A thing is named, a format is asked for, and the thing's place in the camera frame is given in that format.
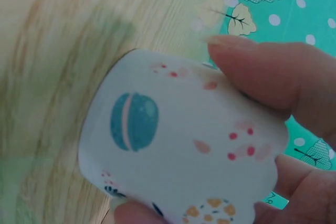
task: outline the teal macaron illustration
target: teal macaron illustration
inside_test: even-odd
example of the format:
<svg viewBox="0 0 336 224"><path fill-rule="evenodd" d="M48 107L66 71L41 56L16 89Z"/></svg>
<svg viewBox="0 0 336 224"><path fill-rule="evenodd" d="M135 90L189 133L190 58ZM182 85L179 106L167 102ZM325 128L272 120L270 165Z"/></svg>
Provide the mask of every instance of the teal macaron illustration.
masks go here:
<svg viewBox="0 0 336 224"><path fill-rule="evenodd" d="M125 93L112 109L112 138L122 150L137 152L152 143L158 122L159 108L153 99L138 93Z"/></svg>

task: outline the pink dot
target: pink dot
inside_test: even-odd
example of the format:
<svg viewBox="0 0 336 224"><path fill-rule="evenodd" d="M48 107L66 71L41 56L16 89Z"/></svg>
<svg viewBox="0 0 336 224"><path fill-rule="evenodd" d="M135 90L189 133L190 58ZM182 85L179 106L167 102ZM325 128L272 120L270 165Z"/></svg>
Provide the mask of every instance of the pink dot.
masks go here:
<svg viewBox="0 0 336 224"><path fill-rule="evenodd" d="M171 73L170 73L170 76L171 76L171 77L177 77L177 73L176 73L176 72L171 72Z"/></svg>
<svg viewBox="0 0 336 224"><path fill-rule="evenodd" d="M234 154L234 153L229 153L229 154L227 154L227 158L229 159L229 160L235 160L236 159L236 155Z"/></svg>
<svg viewBox="0 0 336 224"><path fill-rule="evenodd" d="M250 157L254 155L254 152L256 151L256 149L253 146L250 146L247 149L247 155L249 155Z"/></svg>
<svg viewBox="0 0 336 224"><path fill-rule="evenodd" d="M206 84L203 85L203 89L205 90L213 90L217 88L217 82L215 81L210 81Z"/></svg>
<svg viewBox="0 0 336 224"><path fill-rule="evenodd" d="M237 137L238 137L238 135L237 135L237 133L235 133L235 132L230 133L230 135L229 135L229 138L230 138L231 140L237 139Z"/></svg>
<svg viewBox="0 0 336 224"><path fill-rule="evenodd" d="M249 134L249 135L253 135L253 129L252 128L249 128L248 130L247 130L247 134Z"/></svg>

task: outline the macaron print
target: macaron print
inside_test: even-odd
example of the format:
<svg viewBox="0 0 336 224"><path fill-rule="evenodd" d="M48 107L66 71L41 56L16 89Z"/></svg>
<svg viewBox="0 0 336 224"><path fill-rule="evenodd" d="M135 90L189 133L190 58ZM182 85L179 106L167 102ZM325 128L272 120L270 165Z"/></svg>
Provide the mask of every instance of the macaron print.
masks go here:
<svg viewBox="0 0 336 224"><path fill-rule="evenodd" d="M226 199L211 198L188 208L183 216L184 224L233 224L236 209Z"/></svg>
<svg viewBox="0 0 336 224"><path fill-rule="evenodd" d="M125 93L112 109L112 138L122 150L137 152L152 143L158 121L159 108L153 99L139 93Z"/></svg>

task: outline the red dot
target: red dot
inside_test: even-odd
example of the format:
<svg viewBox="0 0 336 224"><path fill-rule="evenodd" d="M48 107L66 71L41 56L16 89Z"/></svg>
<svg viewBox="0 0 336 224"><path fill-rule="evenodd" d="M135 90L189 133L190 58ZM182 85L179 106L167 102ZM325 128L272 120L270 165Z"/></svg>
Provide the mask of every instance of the red dot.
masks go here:
<svg viewBox="0 0 336 224"><path fill-rule="evenodd" d="M247 155L249 155L250 157L254 155L254 152L256 151L256 149L253 146L250 146L247 149Z"/></svg>
<svg viewBox="0 0 336 224"><path fill-rule="evenodd" d="M234 140L234 139L237 139L238 135L237 135L237 133L232 132L232 133L230 133L229 137L230 137L231 140Z"/></svg>
<svg viewBox="0 0 336 224"><path fill-rule="evenodd" d="M247 130L247 134L249 134L249 135L253 135L253 129L252 129L252 128L249 128L249 129Z"/></svg>
<svg viewBox="0 0 336 224"><path fill-rule="evenodd" d="M229 154L227 154L227 158L229 160L235 160L236 159L236 155L234 153L229 153Z"/></svg>
<svg viewBox="0 0 336 224"><path fill-rule="evenodd" d="M177 73L176 73L176 72L171 72L171 73L170 73L170 76L171 76L171 77L177 77Z"/></svg>

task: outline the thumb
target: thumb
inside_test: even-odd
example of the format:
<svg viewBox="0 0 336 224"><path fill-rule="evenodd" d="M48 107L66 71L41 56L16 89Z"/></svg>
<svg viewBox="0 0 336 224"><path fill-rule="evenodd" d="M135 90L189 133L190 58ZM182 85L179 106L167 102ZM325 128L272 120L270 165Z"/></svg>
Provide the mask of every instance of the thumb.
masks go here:
<svg viewBox="0 0 336 224"><path fill-rule="evenodd" d="M336 147L336 60L303 43L255 43L235 36L208 41L212 60L242 92L290 111Z"/></svg>

